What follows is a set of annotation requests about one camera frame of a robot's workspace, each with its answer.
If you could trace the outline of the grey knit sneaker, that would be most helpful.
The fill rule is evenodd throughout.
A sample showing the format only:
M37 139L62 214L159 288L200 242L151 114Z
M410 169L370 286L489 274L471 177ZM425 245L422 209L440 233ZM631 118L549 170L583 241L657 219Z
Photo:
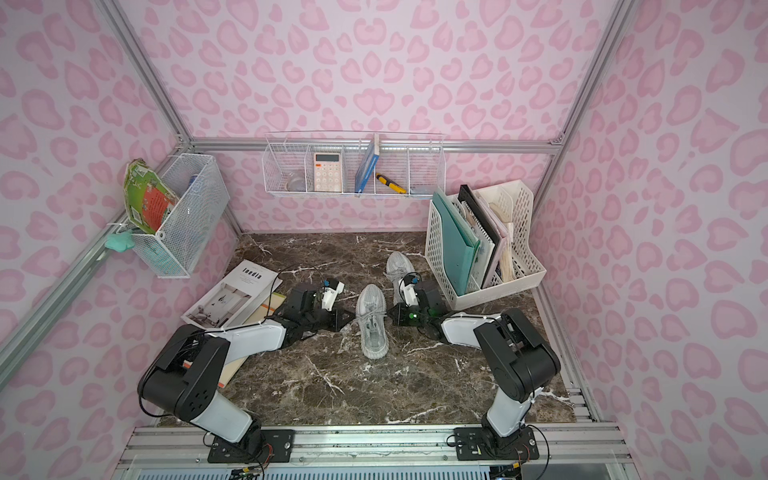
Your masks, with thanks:
M374 284L367 285L358 297L356 320L361 332L361 349L368 359L378 360L388 353L385 315L383 292Z
M408 257L400 252L392 252L387 260L386 264L386 277L392 282L393 285L393 303L398 304L402 301L400 293L401 280L409 273L414 272L413 264Z

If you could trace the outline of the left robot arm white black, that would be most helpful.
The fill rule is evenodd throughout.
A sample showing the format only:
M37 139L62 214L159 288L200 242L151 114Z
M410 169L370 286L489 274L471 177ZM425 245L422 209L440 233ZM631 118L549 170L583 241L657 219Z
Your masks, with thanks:
M236 360L286 349L319 331L338 332L354 313L336 305L344 284L331 278L319 286L301 283L259 323L230 329L178 328L138 383L141 403L202 428L231 444L255 442L254 415L219 392L224 368Z

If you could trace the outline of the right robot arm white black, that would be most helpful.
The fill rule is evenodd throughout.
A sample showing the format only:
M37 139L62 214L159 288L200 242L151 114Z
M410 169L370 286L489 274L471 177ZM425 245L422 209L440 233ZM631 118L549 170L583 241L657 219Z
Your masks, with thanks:
M387 315L398 326L414 326L444 344L481 350L497 384L484 429L497 439L513 437L561 363L547 340L517 308L496 315L451 312L433 281L414 273L398 281L399 302Z

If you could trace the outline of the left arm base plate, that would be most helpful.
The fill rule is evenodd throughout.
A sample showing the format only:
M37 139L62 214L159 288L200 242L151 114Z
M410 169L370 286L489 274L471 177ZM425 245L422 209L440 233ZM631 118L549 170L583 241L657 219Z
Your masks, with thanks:
M207 462L210 464L288 463L296 431L293 429L258 429L246 433L237 443L214 437Z

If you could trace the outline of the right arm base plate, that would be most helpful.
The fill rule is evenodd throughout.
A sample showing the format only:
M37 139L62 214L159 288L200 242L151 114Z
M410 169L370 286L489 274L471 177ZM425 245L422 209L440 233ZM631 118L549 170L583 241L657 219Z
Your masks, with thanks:
M490 427L459 427L446 438L446 444L456 449L459 461L509 460L524 463L540 458L530 426L523 426L507 437L500 437Z

